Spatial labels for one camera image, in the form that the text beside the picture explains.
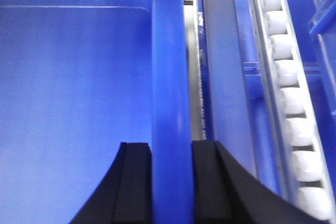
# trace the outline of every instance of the blue bin divider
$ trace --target blue bin divider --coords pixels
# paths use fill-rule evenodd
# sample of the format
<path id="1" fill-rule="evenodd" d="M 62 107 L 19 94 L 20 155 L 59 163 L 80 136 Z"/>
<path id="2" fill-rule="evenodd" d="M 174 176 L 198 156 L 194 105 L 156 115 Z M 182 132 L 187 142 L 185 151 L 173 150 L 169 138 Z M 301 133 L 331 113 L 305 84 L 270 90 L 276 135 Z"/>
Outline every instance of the blue bin divider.
<path id="1" fill-rule="evenodd" d="M 153 0 L 153 213 L 193 223 L 191 123 L 183 0 Z"/>

